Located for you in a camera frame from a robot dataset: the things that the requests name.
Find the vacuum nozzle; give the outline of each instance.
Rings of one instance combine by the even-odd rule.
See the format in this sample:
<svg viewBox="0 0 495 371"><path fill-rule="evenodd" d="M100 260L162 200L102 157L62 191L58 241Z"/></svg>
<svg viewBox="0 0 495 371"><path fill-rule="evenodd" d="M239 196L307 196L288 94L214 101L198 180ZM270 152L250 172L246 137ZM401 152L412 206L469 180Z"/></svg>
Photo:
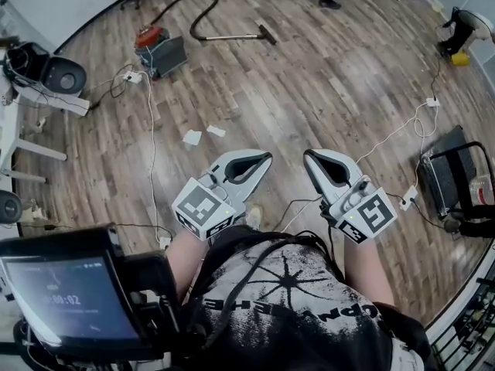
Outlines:
<svg viewBox="0 0 495 371"><path fill-rule="evenodd" d="M266 29L263 25L259 25L260 35L259 39L267 39L273 46L277 43L275 37Z"/></svg>

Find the white shoe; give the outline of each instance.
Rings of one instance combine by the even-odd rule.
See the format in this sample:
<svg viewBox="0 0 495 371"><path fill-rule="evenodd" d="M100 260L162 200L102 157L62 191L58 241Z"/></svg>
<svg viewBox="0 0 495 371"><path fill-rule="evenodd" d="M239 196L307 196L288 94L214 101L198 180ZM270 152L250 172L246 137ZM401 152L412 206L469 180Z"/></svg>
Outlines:
<svg viewBox="0 0 495 371"><path fill-rule="evenodd" d="M246 224L253 230L259 230L263 219L263 208L254 204L246 213Z"/></svg>

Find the spider-like graphic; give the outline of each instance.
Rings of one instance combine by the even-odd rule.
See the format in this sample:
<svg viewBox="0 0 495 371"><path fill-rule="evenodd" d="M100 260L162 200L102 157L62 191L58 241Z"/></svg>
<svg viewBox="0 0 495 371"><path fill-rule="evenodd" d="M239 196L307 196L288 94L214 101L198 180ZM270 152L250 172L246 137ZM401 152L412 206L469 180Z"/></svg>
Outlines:
<svg viewBox="0 0 495 371"><path fill-rule="evenodd" d="M275 272L270 271L269 269L260 266L259 267L260 269L262 269L263 271L267 271L269 274L272 274L278 280L250 281L247 283L247 284L251 284L251 283L278 283L277 286L272 288L268 293L263 294L258 300L262 300L263 298L269 296L274 291L277 291L279 288L284 288L287 291L287 304L292 310L294 310L294 308L292 307L292 289L293 288L296 288L296 289L302 291L303 293L305 293L307 295L311 295L312 297L315 297L315 298L321 298L324 300L329 299L329 298L325 298L325 297L320 297L319 295L310 293L310 292L304 290L303 288L299 287L300 284L304 284L304 283L312 283L315 281L328 281L329 279L327 277L322 277L320 279L298 279L298 276L301 274L302 269L297 271L295 274L290 274L288 271L287 257L284 255L283 252L282 252L282 259L284 260L284 276L280 276L280 275L276 274Z"/></svg>

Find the wooden floor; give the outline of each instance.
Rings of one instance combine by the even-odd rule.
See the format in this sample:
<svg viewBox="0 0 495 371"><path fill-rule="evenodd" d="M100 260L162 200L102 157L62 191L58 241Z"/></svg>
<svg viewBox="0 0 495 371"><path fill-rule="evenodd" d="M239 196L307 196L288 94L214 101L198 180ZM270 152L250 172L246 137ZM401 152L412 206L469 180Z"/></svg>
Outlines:
<svg viewBox="0 0 495 371"><path fill-rule="evenodd" d="M85 67L88 87L110 79L136 60L136 32L171 1L143 0L139 11L112 9L63 55ZM307 148L330 148L357 159L432 96L434 28L440 16L422 0L337 1L343 4L338 12L321 9L317 0L220 0L199 27L204 35L216 35L255 32L264 24L278 39L276 46L192 39L189 25L210 0L186 0L163 18L161 25L173 36L184 35L189 62L152 85L157 145L152 177L161 224L179 228L170 205L189 177L197 177L226 151L261 148L274 155L274 162L252 201L262 204L268 230L291 199L316 197L302 166ZM97 88L91 100L108 85ZM425 144L461 124L468 138L483 142L495 155L495 104L482 77L471 68L442 63L434 87L442 109L438 130ZM107 95L86 117L52 113L45 133L34 141L66 152L68 161L21 154L18 169L47 177L49 185L19 182L19 194L36 198L59 224L151 223L147 100L142 82L129 84L118 99ZM33 119L42 111L30 114ZM434 111L420 115L430 132ZM226 130L226 136L207 133L210 124ZM182 143L189 129L203 132L200 145L190 151ZM415 180L420 144L410 124L360 166L386 191L404 195ZM422 183L419 188L419 206L435 219ZM303 228L326 235L316 204L289 231ZM129 253L158 248L153 229L120 232ZM487 245L481 239L454 242L414 209L400 213L377 241L398 307L425 323L463 285ZM342 259L343 238L337 242Z"/></svg>

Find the black monitor frame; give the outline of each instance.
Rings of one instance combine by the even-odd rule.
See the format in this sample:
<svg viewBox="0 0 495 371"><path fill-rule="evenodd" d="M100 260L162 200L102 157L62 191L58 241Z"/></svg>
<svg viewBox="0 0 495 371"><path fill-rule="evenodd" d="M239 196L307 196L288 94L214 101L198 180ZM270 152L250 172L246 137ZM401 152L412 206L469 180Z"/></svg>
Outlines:
<svg viewBox="0 0 495 371"><path fill-rule="evenodd" d="M161 359L164 351L157 347L149 330L145 328L140 317L140 310L133 305L130 292L136 289L131 283L131 290L126 287L125 281L119 280L119 271L124 276L128 258L125 257L117 233L113 226L103 226L89 230L54 233L29 239L13 238L0 241L0 261L2 264L15 262L43 262L58 260L79 260L88 257L102 257L107 267L111 282L115 288L120 304L135 329L138 339L122 340L94 340L62 337L63 344L50 345L41 340L48 352L57 356L68 356L75 359L91 359L98 362L115 362L140 359Z"/></svg>

